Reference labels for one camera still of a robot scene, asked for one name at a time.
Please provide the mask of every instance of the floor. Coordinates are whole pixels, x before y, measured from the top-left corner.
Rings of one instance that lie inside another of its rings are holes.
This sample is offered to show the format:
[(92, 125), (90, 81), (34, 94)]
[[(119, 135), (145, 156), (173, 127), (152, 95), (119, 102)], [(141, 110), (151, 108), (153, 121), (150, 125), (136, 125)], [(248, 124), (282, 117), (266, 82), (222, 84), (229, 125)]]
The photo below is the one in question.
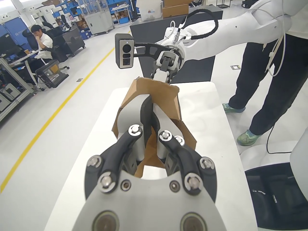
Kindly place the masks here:
[[(224, 10), (224, 18), (242, 12), (241, 7), (232, 5)], [(125, 70), (119, 70), (115, 63), (114, 35), (129, 30), (125, 26), (87, 40), (87, 48), (64, 63), (70, 67), (70, 76), (58, 88), (31, 98), (0, 129), (2, 183), (38, 131), (80, 84), (77, 80), (85, 78), (104, 59), (47, 126), (1, 193), (0, 230), (44, 230), (61, 188), (109, 95), (116, 88), (130, 86), (132, 80), (142, 75), (139, 63)], [(235, 92), (239, 70), (230, 66), (241, 65), (244, 49), (245, 44), (237, 45), (216, 56), (212, 81), (222, 103), (228, 102)], [(234, 138), (249, 128), (253, 115), (262, 107), (270, 81), (270, 76), (262, 81), (244, 113), (228, 115)], [(293, 106), (277, 122), (270, 142), (300, 138), (308, 126), (307, 101), (308, 85), (305, 84)], [(268, 133), (263, 135), (258, 143), (266, 143), (267, 136)]]

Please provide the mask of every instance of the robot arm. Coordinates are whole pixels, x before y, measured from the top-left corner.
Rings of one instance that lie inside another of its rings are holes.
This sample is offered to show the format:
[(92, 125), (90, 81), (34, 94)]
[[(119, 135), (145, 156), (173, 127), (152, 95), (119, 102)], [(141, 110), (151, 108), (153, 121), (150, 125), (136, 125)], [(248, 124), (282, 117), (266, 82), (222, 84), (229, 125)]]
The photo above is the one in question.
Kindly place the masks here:
[(157, 44), (176, 45), (181, 54), (182, 68), (185, 61), (211, 57), (233, 45), (247, 42), (266, 44), (280, 38), (290, 29), (291, 16), (307, 4), (308, 0), (259, 0), (241, 16), (219, 20), (217, 31), (207, 38), (198, 39), (196, 36), (209, 33), (214, 28), (214, 21), (192, 24), (184, 29), (167, 28), (165, 39)]

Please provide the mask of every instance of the black counter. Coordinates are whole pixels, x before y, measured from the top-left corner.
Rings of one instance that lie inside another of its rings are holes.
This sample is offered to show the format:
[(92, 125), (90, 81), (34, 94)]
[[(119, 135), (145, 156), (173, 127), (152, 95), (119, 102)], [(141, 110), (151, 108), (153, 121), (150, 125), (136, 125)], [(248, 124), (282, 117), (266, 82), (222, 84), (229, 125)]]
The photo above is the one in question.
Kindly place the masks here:
[[(189, 8), (189, 13), (196, 9), (208, 9), (213, 12), (217, 19), (222, 19), (222, 9), (213, 5), (199, 6)], [(137, 19), (130, 26), (132, 35), (137, 43), (156, 43), (164, 38), (167, 27), (170, 27), (171, 21), (175, 21), (176, 27), (179, 26), (181, 21), (186, 16), (175, 16), (169, 18), (159, 18), (148, 21), (142, 21), (141, 18)], [(212, 20), (211, 16), (206, 13), (197, 13), (188, 18), (185, 26), (199, 23), (202, 21)], [(137, 53), (144, 52), (143, 48), (138, 48)], [(183, 68), (173, 78), (172, 83), (190, 83), (190, 82), (203, 82), (210, 81), (212, 76), (212, 70), (214, 66), (215, 57), (210, 57), (202, 60), (190, 60), (186, 61)], [(143, 77), (150, 78), (152, 73), (153, 59), (150, 57), (139, 58)]]

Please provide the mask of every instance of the white table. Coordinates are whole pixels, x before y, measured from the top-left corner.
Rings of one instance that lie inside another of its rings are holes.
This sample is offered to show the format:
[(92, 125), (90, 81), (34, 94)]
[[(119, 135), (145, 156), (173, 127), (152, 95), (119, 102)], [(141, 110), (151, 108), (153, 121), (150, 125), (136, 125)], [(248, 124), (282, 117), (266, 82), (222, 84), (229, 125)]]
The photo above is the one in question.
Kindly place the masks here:
[(37, 81), (36, 81), (36, 79), (35, 79), (35, 77), (34, 77), (35, 73), (32, 73), (32, 71), (31, 71), (31, 69), (30, 69), (30, 66), (29, 66), (29, 62), (28, 62), (27, 59), (28, 59), (30, 56), (35, 55), (35, 54), (37, 54), (37, 53), (40, 52), (40, 51), (41, 51), (41, 49), (32, 51), (30, 54), (26, 55), (25, 57), (22, 57), (22, 58), (18, 59), (17, 61), (15, 61), (15, 62), (13, 62), (13, 63), (10, 64), (11, 67), (15, 67), (15, 66), (18, 66), (18, 65), (22, 66), (23, 64), (25, 64), (25, 66), (26, 66), (26, 68), (27, 68), (27, 70), (28, 70), (28, 72), (29, 72), (29, 74), (30, 74), (30, 77), (31, 77), (31, 79), (33, 80), (33, 82), (34, 82), (35, 85), (37, 85)]
[[(217, 169), (216, 206), (228, 231), (256, 231), (257, 224), (245, 173), (236, 144), (211, 82), (182, 83), (179, 102), (182, 118), (197, 140), (196, 151), (213, 159)], [(50, 215), (45, 231), (69, 231), (85, 203), (84, 173), (88, 159), (116, 142), (111, 132), (117, 111), (128, 88), (113, 91), (81, 150)], [(143, 176), (158, 178), (153, 167)]]

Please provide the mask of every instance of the green sneaker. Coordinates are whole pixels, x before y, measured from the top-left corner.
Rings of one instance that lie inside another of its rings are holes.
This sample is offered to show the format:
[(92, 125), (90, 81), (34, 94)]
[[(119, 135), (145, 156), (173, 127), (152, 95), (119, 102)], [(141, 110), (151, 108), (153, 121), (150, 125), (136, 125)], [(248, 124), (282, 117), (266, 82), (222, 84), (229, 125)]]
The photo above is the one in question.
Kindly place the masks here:
[(228, 114), (228, 113), (241, 113), (246, 109), (246, 107), (243, 108), (243, 109), (234, 109), (234, 108), (230, 107), (228, 103), (224, 103), (222, 106), (223, 106), (226, 114)]
[(255, 135), (250, 130), (247, 130), (245, 133), (241, 134), (236, 142), (241, 146), (250, 146), (253, 145), (256, 140), (262, 135)]

